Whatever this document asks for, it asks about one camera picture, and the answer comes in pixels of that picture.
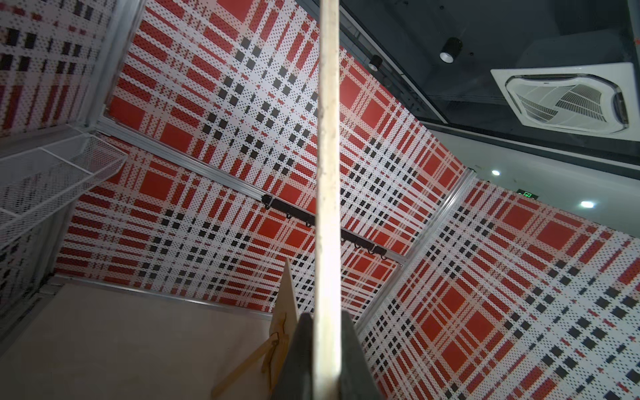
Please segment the ceiling air conditioner vent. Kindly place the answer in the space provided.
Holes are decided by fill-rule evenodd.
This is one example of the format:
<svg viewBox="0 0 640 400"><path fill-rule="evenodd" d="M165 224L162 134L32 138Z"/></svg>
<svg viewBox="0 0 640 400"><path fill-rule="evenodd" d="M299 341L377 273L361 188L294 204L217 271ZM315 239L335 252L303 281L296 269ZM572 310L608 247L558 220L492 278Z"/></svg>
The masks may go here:
<svg viewBox="0 0 640 400"><path fill-rule="evenodd" d="M639 96L632 63L493 69L491 74L524 126L639 140Z"/></svg>

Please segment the black ceiling spotlight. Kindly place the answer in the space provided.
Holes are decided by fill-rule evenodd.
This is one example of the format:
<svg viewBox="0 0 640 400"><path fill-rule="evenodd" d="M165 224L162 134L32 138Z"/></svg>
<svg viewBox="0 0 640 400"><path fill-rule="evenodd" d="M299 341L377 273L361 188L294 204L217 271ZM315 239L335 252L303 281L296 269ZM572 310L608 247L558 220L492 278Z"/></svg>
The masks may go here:
<svg viewBox="0 0 640 400"><path fill-rule="evenodd" d="M443 45L439 57L444 63L451 64L460 55L462 50L462 40L459 38L451 37L448 38L446 43Z"/></svg>

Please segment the wooden board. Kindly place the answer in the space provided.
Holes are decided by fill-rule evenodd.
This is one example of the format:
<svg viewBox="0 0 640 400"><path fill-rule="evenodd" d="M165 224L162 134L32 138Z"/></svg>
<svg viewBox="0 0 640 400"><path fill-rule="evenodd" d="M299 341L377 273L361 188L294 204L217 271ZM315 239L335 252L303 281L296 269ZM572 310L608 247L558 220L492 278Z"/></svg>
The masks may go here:
<svg viewBox="0 0 640 400"><path fill-rule="evenodd" d="M278 344L273 350L273 355L269 363L271 391L275 389L278 383L278 377L287 358L291 341L298 326L298 320L299 311L293 285L293 276L290 261L286 259L269 329L270 333L276 333L278 335Z"/></svg>
<svg viewBox="0 0 640 400"><path fill-rule="evenodd" d="M342 369L339 2L321 1L318 64L318 164L313 398L339 399Z"/></svg>

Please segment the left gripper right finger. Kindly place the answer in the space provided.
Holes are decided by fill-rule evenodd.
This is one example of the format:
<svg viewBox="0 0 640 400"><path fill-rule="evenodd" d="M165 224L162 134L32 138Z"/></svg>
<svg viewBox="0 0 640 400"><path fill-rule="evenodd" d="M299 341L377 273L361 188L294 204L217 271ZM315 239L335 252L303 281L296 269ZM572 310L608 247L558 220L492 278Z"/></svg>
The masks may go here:
<svg viewBox="0 0 640 400"><path fill-rule="evenodd" d="M341 344L340 399L382 399L347 311L341 311Z"/></svg>

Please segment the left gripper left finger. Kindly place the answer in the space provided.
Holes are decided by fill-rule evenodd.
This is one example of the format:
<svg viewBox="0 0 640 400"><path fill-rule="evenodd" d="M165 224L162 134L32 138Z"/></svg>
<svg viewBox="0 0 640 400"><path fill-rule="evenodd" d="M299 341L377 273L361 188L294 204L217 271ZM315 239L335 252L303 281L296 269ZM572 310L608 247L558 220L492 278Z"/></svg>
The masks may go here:
<svg viewBox="0 0 640 400"><path fill-rule="evenodd" d="M310 313L303 313L298 320L298 326L271 399L312 399L312 376L313 318Z"/></svg>

